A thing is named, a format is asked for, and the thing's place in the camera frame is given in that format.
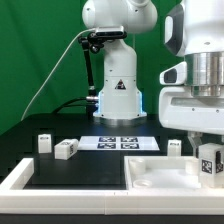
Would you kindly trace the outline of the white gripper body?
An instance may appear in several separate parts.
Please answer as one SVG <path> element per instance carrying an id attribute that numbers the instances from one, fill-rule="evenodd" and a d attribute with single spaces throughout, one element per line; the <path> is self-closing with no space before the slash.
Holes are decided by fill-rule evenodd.
<path id="1" fill-rule="evenodd" d="M 219 96 L 197 97 L 186 85 L 187 63 L 160 73 L 159 121 L 163 127 L 224 135 L 224 86 Z"/>

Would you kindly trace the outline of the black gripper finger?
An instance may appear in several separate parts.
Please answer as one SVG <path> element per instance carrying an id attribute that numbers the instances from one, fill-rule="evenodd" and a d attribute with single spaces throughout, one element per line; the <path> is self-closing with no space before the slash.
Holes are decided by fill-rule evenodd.
<path id="1" fill-rule="evenodd" d="M 201 140 L 202 136 L 203 134 L 201 132 L 194 132 L 194 131 L 188 132 L 188 140 L 193 149 L 194 157 L 198 157 L 198 149 L 202 145 L 202 140 Z"/>

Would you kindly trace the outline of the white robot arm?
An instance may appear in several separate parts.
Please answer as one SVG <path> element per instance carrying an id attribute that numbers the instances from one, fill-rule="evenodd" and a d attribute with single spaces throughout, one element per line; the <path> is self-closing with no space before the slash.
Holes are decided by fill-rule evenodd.
<path id="1" fill-rule="evenodd" d="M 104 50 L 104 87 L 96 97 L 97 123 L 130 125 L 146 118 L 136 86 L 137 55 L 127 34 L 150 31 L 157 21 L 151 0 L 88 0 L 82 19 L 87 50 Z M 165 18 L 164 44 L 183 62 L 160 73 L 159 121 L 185 130 L 224 136 L 224 0 L 182 0 Z"/>

